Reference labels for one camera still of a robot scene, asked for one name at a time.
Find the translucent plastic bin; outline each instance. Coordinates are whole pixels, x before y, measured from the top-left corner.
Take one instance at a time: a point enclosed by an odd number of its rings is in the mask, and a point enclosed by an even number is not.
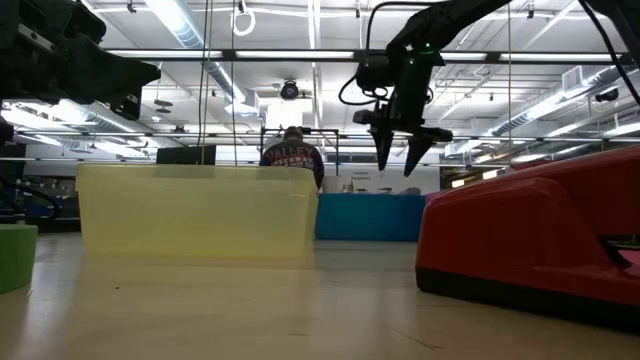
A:
[[[313,242],[306,169],[83,164],[77,189],[89,254],[296,259]]]

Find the black robotic arm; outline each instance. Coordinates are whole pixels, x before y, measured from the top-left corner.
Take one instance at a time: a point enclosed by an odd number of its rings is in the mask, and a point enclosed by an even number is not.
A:
[[[640,2],[637,0],[579,0],[609,17],[636,63],[640,64]],[[353,121],[370,125],[376,143],[378,168],[386,167],[394,132],[411,134],[405,164],[409,176],[420,159],[435,142],[449,142],[453,134],[440,128],[422,125],[422,112],[428,96],[434,66],[444,65],[440,51],[467,26],[498,10],[511,0],[451,0],[430,5],[414,14],[404,28],[387,45],[385,54],[369,54],[358,66],[356,82],[363,93],[395,86],[388,99],[377,97],[373,111],[356,112]],[[382,3],[375,11],[392,3]],[[607,47],[613,53],[607,41]],[[612,59],[619,65],[615,54]]]

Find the green object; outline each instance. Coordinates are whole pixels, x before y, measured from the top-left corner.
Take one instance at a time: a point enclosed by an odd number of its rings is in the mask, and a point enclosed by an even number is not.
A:
[[[0,294],[31,281],[38,227],[0,224]]]

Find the ceiling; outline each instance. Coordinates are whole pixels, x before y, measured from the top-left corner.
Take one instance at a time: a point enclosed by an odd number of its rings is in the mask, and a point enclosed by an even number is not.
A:
[[[205,1],[183,0],[190,10],[196,26],[204,33]],[[126,10],[128,0],[83,0],[90,9],[98,13],[108,26],[101,46],[106,49],[176,49],[180,43],[163,25],[156,14],[149,11],[144,1],[133,1],[135,14]],[[235,36],[231,29],[231,9],[237,6],[230,1],[211,1],[213,11],[211,47],[215,49],[360,49],[361,37],[366,36],[367,16],[356,17],[356,8],[368,11],[381,1],[377,0],[246,0],[246,7],[254,10],[255,28],[246,36]],[[586,18],[577,5],[565,16],[558,16],[574,0],[515,0],[512,1],[511,32],[509,33],[507,8],[469,26],[449,44],[446,50],[454,51],[509,51],[509,39],[513,51],[530,52],[606,52],[605,45],[593,23]],[[525,15],[530,6],[535,16]],[[309,24],[309,8],[319,17],[315,28]],[[420,7],[413,10],[389,7],[380,10],[373,22],[371,47],[383,49],[404,26],[407,19]],[[626,51],[611,22],[603,18],[602,23],[617,51]],[[248,17],[238,17],[237,27],[248,25]],[[176,125],[185,126],[188,132],[198,132],[199,92],[201,66],[198,62],[155,63],[161,66],[162,79],[149,84],[143,90],[143,108],[139,124],[154,131],[172,131]],[[355,73],[356,64],[317,63],[317,88],[314,93],[314,70],[311,63],[303,62],[236,62],[223,63],[223,68],[233,81],[242,87],[254,90],[263,104],[280,102],[275,85],[285,79],[296,80],[309,98],[316,96],[322,109],[318,116],[319,126],[339,129],[341,132],[366,133],[366,127],[353,124],[354,112],[363,107],[343,105],[338,100],[338,91]],[[435,101],[425,107],[423,113],[427,126],[438,126],[454,131],[455,135],[482,135],[495,121],[511,111],[516,111],[537,96],[561,84],[562,74],[574,66],[568,65],[447,65],[434,69],[431,87]],[[230,116],[225,110],[224,96],[217,91],[216,84],[209,79],[209,89],[204,88],[202,103],[207,98],[207,132],[256,131],[261,119],[256,116]],[[360,90],[352,84],[347,88],[346,98],[362,99]],[[156,112],[154,100],[170,101],[174,104],[170,114]],[[602,105],[598,111],[606,110]],[[587,114],[587,101],[578,101],[538,119],[540,126],[527,126],[518,136],[543,136],[549,129],[579,121]],[[312,107],[303,117],[305,126],[316,127]],[[182,144],[195,140],[177,139]]]

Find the concrete floor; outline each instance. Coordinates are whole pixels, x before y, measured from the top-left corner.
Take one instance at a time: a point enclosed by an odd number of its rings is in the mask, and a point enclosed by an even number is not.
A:
[[[420,293],[415,244],[322,242],[306,265],[99,259],[39,240],[0,295],[0,359],[640,359],[640,337]]]

